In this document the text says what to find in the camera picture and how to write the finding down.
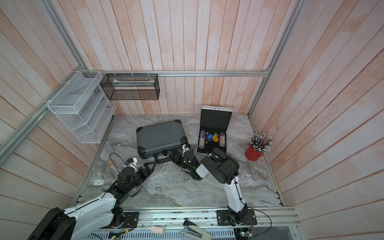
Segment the dark grey poker case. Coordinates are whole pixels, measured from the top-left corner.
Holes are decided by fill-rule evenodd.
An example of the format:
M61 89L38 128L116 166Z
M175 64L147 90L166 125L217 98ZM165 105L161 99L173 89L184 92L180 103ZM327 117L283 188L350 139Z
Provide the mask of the dark grey poker case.
M139 127L136 134L141 159L154 157L157 164L171 161L172 153L182 150L188 143L180 120Z

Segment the silver aluminium poker case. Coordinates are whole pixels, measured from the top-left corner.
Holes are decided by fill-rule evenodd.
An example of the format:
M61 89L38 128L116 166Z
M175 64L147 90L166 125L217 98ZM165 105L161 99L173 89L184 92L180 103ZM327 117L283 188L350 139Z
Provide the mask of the silver aluminium poker case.
M204 130L207 134L213 134L214 136L218 136L221 132L226 133L226 146L220 147L219 141L207 141L205 142L205 148L199 149L197 146L197 152L200 154L209 154L215 148L223 152L227 152L227 130L232 117L233 110L231 108L225 107L214 107L214 106L202 106L201 107L201 118L200 118L200 129L199 129L199 137L200 131Z

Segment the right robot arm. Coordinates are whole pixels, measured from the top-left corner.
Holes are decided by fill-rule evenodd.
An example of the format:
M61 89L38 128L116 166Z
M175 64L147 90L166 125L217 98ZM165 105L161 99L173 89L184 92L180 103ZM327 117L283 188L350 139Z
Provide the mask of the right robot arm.
M233 157L215 148L201 161L198 161L192 150L178 152L173 163L194 180L200 181L211 174L219 183L223 184L228 198L228 213L230 224L235 226L243 223L249 210L243 202L239 182L239 163Z

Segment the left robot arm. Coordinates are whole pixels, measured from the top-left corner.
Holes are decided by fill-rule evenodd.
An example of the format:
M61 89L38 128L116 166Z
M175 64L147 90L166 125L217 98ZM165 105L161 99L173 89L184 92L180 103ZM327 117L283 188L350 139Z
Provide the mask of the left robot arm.
M114 183L103 193L81 205L61 210L53 208L43 217L29 240L81 240L103 227L124 224L120 205L130 197L130 191L140 186L154 171L155 162L143 167L125 167Z

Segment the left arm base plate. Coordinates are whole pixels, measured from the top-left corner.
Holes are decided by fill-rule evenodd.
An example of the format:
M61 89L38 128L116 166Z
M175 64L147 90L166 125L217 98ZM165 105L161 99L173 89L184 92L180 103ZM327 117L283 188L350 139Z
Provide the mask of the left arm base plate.
M139 212L121 212L115 214L111 226L113 228L134 229L138 225Z

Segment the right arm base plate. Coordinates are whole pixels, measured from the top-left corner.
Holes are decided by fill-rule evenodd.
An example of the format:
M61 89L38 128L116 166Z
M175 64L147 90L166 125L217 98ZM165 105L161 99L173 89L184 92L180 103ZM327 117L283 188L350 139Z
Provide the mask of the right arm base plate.
M235 213L232 210L218 210L217 223L219 226L257 225L255 212L248 209L246 213Z

